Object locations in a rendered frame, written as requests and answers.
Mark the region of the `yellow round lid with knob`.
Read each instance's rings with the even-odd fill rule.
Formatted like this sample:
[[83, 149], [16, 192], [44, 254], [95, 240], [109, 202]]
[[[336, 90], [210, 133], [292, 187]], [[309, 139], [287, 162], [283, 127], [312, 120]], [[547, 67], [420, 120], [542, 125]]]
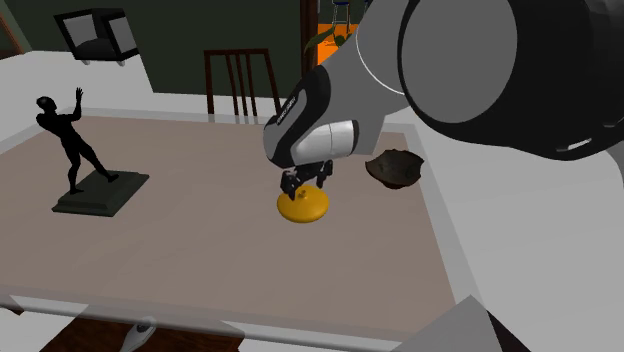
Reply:
[[294, 199], [282, 193], [277, 199], [278, 212], [295, 223], [310, 223], [322, 218], [328, 211], [327, 194], [317, 186], [304, 184], [295, 191]]

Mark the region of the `dark brown rough bowl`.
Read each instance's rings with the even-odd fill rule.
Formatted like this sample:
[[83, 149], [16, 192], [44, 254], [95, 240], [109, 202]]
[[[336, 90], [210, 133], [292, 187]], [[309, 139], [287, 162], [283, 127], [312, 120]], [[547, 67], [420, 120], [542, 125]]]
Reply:
[[365, 169], [386, 188], [397, 190], [417, 183], [424, 159], [409, 150], [387, 149], [365, 162]]

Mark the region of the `dark wooden slatted chair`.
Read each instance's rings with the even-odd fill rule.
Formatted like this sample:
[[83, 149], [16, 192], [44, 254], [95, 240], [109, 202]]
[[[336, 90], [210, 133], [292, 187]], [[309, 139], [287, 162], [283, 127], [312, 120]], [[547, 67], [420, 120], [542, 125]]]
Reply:
[[241, 100], [243, 115], [245, 117], [248, 117], [249, 112], [252, 112], [252, 115], [254, 117], [258, 117], [256, 94], [253, 83], [253, 71], [251, 65], [251, 57], [253, 55], [260, 55], [264, 59], [275, 112], [281, 112], [281, 102], [278, 95], [277, 83], [272, 61], [270, 58], [270, 53], [267, 48], [204, 50], [203, 55], [205, 68], [207, 112], [209, 115], [216, 114], [213, 88], [213, 70], [211, 60], [213, 57], [223, 57], [229, 77], [234, 115], [240, 115], [239, 100]]

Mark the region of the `table with pale rim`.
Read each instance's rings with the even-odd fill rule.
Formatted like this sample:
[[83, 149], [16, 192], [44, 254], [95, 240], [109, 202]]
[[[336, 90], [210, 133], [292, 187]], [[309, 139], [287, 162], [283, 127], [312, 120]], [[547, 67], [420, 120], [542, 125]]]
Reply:
[[262, 128], [86, 117], [111, 169], [147, 182], [111, 217], [56, 213], [69, 167], [34, 128], [0, 153], [0, 296], [42, 312], [342, 350], [389, 350], [480, 290], [430, 168], [389, 190], [340, 159], [328, 213], [277, 211]]

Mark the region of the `green potted plant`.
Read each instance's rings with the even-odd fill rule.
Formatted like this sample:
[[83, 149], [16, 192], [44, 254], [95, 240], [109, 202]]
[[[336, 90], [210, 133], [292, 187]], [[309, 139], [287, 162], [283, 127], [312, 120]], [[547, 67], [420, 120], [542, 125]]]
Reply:
[[315, 47], [317, 56], [320, 60], [324, 60], [333, 54], [354, 33], [356, 28], [356, 25], [319, 24], [317, 33], [304, 45], [304, 52], [307, 53]]

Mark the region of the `metal stool with blue seat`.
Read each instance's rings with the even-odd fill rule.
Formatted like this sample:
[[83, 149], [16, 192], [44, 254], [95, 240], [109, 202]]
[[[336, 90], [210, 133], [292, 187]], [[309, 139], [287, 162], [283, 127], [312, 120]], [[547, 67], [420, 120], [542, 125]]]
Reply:
[[351, 5], [350, 0], [331, 0], [332, 2], [332, 22], [333, 26], [345, 25], [349, 28], [351, 25]]

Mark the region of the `black human figure statue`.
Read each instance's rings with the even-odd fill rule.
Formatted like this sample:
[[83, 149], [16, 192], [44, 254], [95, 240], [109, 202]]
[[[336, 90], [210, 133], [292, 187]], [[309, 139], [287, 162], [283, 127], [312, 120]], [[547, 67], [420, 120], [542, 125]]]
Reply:
[[113, 217], [149, 179], [148, 174], [131, 171], [108, 171], [94, 149], [80, 136], [73, 123], [82, 117], [83, 90], [75, 92], [71, 113], [57, 112], [55, 101], [48, 96], [36, 99], [43, 110], [36, 116], [37, 124], [59, 138], [70, 162], [69, 191], [52, 207], [56, 213]]

